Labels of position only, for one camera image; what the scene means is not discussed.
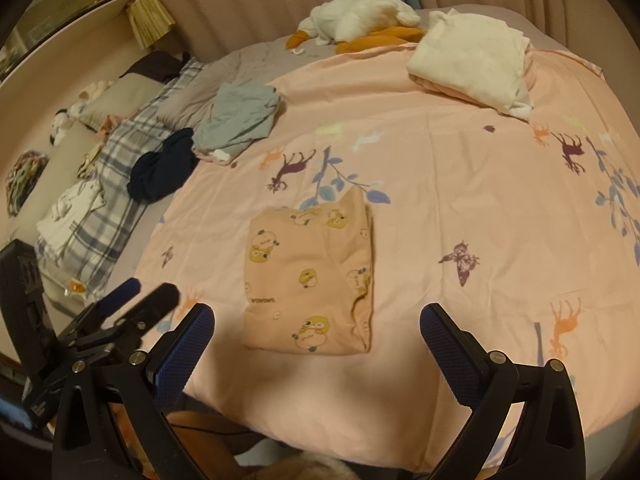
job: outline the blue plaid cloth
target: blue plaid cloth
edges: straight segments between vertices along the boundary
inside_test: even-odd
[[[113,266],[147,206],[127,194],[131,169],[144,153],[159,151],[162,141],[173,133],[156,119],[158,106],[187,86],[204,67],[203,63],[190,60],[180,76],[165,86],[158,97],[113,129],[100,153],[96,172],[106,205],[84,218],[62,257],[55,262],[69,276],[84,283],[94,298],[104,295]],[[48,252],[45,241],[40,238],[36,244],[38,257]]]

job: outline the clothes pile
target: clothes pile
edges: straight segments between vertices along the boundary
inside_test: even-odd
[[[16,216],[20,212],[48,162],[47,155],[33,150],[24,152],[15,162],[4,181],[9,216]]]
[[[201,160],[223,166],[271,133],[280,96],[273,86],[222,83],[193,136]]]

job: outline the folded clothing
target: folded clothing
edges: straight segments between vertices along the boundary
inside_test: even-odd
[[[120,77],[140,74],[159,83],[168,83],[180,75],[180,70],[190,59],[188,52],[183,52],[180,60],[163,50],[155,50],[131,65]]]
[[[48,162],[48,155],[34,150],[24,152],[15,161],[4,181],[9,216],[16,216],[20,212]]]
[[[533,109],[525,82],[528,47],[529,38],[502,20],[434,10],[406,67],[427,90],[528,121]]]
[[[49,215],[36,224],[45,242],[46,255],[54,261],[59,259],[84,217],[104,203],[97,178],[81,180],[67,189],[51,207]]]
[[[142,155],[131,169],[127,192],[138,202],[157,202],[180,189],[198,165],[191,151],[193,130],[184,128],[162,142],[160,152]]]
[[[196,149],[212,152],[268,137],[279,103],[273,86],[222,83],[209,114],[194,133]]]
[[[299,354],[370,348],[370,219],[362,191],[251,221],[244,264],[243,343]]]

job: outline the cushion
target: cushion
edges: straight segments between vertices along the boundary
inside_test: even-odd
[[[529,43],[501,20],[435,10],[407,70],[435,85],[430,89],[451,89],[456,96],[528,120],[532,104],[524,75]]]
[[[104,94],[91,101],[82,110],[79,120],[97,132],[108,115],[131,117],[163,88],[164,84],[140,74],[124,75]]]
[[[42,220],[58,197],[78,181],[78,168],[84,154],[94,144],[94,133],[81,123],[74,123],[62,143],[52,151],[38,183],[13,219],[12,240],[19,238],[31,245],[36,243],[36,222]]]

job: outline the pink bedsheet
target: pink bedsheet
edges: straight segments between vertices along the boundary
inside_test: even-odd
[[[286,111],[271,137],[231,167],[201,163],[177,193],[136,275],[215,311],[186,391],[294,447],[429,470],[469,414],[420,338],[418,314],[437,301],[514,362],[561,358],[594,433],[640,402],[640,140],[596,68],[570,55],[534,53],[530,126],[425,93],[404,68],[411,53],[335,56],[277,79]],[[351,186],[372,213],[370,353],[245,349],[250,219]]]

